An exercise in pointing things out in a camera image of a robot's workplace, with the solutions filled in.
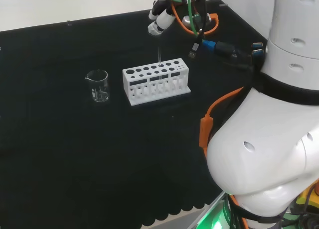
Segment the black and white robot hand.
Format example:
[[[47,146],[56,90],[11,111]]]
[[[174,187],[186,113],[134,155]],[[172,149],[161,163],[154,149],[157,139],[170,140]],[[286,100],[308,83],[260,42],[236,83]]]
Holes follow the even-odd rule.
[[[148,33],[152,36],[161,35],[168,29],[175,20],[170,0],[156,0],[150,10],[149,19],[152,21],[148,25]]]

